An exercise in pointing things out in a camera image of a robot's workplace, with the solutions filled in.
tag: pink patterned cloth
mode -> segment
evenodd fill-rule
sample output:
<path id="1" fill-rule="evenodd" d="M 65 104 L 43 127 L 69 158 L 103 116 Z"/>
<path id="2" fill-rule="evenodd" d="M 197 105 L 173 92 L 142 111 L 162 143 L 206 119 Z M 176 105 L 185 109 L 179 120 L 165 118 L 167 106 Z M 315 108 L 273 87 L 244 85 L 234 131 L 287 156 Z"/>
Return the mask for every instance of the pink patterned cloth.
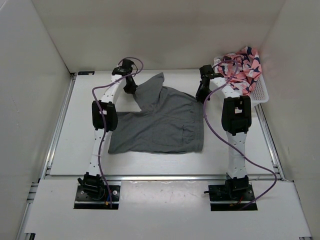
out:
<path id="1" fill-rule="evenodd" d="M 215 63 L 231 59 L 234 59 L 237 62 L 238 71 L 235 77 L 230 81 L 230 86 L 234 90 L 239 90 L 242 95 L 249 96 L 255 89 L 256 82 L 262 72 L 258 50 L 246 46 L 241 51 L 224 55 L 222 60 L 218 59 Z M 218 72 L 225 78 L 231 77 L 235 69 L 235 64 L 233 62 L 222 63 L 218 66 Z"/>

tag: laundry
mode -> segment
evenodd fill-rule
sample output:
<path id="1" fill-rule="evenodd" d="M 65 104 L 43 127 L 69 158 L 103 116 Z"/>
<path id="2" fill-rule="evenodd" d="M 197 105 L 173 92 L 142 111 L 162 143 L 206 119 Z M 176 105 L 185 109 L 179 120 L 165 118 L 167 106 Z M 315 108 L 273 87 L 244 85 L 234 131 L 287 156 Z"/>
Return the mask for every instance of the laundry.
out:
<path id="1" fill-rule="evenodd" d="M 244 96 L 249 96 L 255 89 L 256 82 L 262 73 L 258 50 L 246 46 L 241 51 L 229 53 L 223 56 L 222 59 L 216 57 L 214 64 L 218 64 L 224 60 L 235 60 L 238 64 L 238 71 L 231 79 L 230 86 Z M 215 71 L 221 73 L 225 78 L 229 78 L 234 73 L 234 63 L 222 63 Z"/>
<path id="2" fill-rule="evenodd" d="M 184 92 L 163 86 L 159 73 L 133 95 L 140 112 L 118 112 L 109 154 L 200 152 L 204 144 L 203 105 Z"/>

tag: white floor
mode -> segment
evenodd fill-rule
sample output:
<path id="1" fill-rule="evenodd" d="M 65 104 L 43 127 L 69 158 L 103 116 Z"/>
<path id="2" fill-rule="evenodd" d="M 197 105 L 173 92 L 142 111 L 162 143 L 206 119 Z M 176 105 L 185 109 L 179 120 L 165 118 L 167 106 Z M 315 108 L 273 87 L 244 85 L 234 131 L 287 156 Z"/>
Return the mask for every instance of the white floor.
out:
<path id="1" fill-rule="evenodd" d="M 145 70 L 134 80 L 139 85 L 157 73 L 164 72 L 164 86 L 195 95 L 200 81 L 199 70 Z M 77 76 L 63 128 L 55 151 L 51 175 L 83 175 L 90 162 L 94 128 L 92 125 L 91 89 L 110 81 L 110 71 L 96 71 L 94 75 Z M 104 93 L 97 90 L 97 96 Z M 140 111 L 132 95 L 121 92 L 116 102 L 117 111 Z M 213 96 L 207 107 L 208 119 L 221 136 L 226 133 L 221 125 L 222 100 Z M 273 169 L 256 112 L 252 109 L 252 126 L 246 140 L 246 155 L 252 161 Z M 102 156 L 102 167 L 107 175 L 225 175 L 228 167 L 228 147 L 220 142 L 204 124 L 204 146 L 201 153 L 151 154 L 127 152 Z M 249 163 L 249 175 L 268 172 Z"/>
<path id="2" fill-rule="evenodd" d="M 259 195 L 272 181 L 252 183 Z M 26 233 L 35 240 L 299 240 L 310 236 L 295 185 L 278 182 L 258 211 L 210 211 L 206 181 L 122 181 L 119 210 L 73 209 L 77 179 L 42 180 Z"/>

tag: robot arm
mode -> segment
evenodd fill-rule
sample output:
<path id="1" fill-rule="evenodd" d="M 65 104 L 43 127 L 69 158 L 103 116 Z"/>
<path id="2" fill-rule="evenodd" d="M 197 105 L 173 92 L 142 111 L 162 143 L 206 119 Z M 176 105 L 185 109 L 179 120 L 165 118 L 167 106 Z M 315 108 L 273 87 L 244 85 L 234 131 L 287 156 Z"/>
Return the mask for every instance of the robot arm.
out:
<path id="1" fill-rule="evenodd" d="M 102 98 L 99 100 L 99 105 L 101 106 L 104 118 L 106 121 L 106 135 L 102 142 L 101 153 L 104 152 L 104 148 L 109 143 L 112 132 L 117 128 L 118 125 L 118 116 L 116 111 L 115 103 L 119 97 L 120 91 L 123 88 L 127 94 L 134 94 L 137 89 L 137 85 L 133 77 L 127 76 L 125 80 L 117 81 L 123 76 L 129 75 L 133 71 L 134 62 L 129 59 L 124 59 L 121 66 L 117 66 L 111 75 L 111 80 L 109 86 Z M 79 178 L 78 181 L 83 187 L 83 190 L 90 196 L 97 197 L 101 193 L 101 189 L 104 186 L 104 183 L 101 180 L 100 169 L 98 165 L 98 150 L 101 143 L 101 138 L 104 135 L 104 122 L 100 110 L 96 101 L 92 102 L 92 124 L 95 128 L 94 131 L 94 145 L 90 158 L 90 163 L 86 174 L 83 179 Z"/>
<path id="2" fill-rule="evenodd" d="M 211 89 L 223 86 L 226 80 L 215 73 L 211 65 L 200 68 L 201 82 L 196 93 L 198 101 L 204 103 Z M 223 87 L 217 92 L 223 101 L 222 127 L 226 131 L 228 143 L 245 154 L 247 132 L 251 126 L 251 100 L 249 96 L 241 96 L 230 86 Z M 237 197 L 249 186 L 249 178 L 244 157 L 229 146 L 229 163 L 225 187 L 230 198 Z"/>

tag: gray t-shirt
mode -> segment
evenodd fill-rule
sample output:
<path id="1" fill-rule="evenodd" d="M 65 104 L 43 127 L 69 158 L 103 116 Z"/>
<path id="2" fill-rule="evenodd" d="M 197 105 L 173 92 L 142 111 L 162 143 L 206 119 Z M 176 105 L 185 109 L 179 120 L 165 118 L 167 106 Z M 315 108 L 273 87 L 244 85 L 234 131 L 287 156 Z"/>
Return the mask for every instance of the gray t-shirt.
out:
<path id="1" fill-rule="evenodd" d="M 139 85 L 134 100 L 140 112 L 118 112 L 109 154 L 200 152 L 204 144 L 203 105 L 184 92 L 163 86 L 159 73 Z"/>

